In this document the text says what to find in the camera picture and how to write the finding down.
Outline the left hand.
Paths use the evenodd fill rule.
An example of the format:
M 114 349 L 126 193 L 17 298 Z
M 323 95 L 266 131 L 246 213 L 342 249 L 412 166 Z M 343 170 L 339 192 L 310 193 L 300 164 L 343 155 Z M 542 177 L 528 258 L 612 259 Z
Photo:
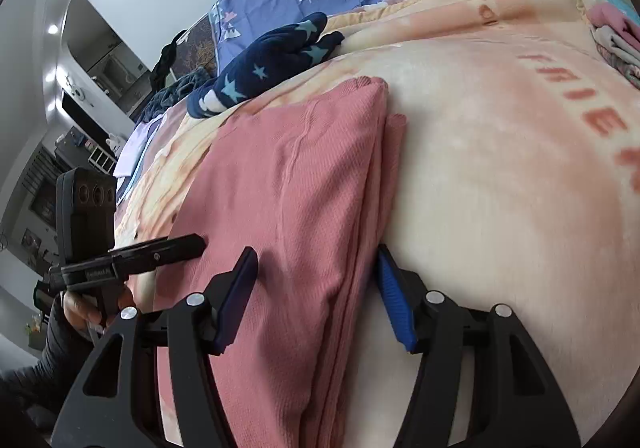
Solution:
M 96 305 L 83 295 L 72 291 L 64 291 L 54 302 L 51 319 L 56 318 L 61 324 L 61 328 L 72 328 L 79 336 L 89 338 L 89 331 L 104 329 L 103 321 L 109 326 L 118 313 L 126 307 L 134 307 L 134 296 L 127 287 L 123 287 L 117 298 L 117 312 L 104 317 Z

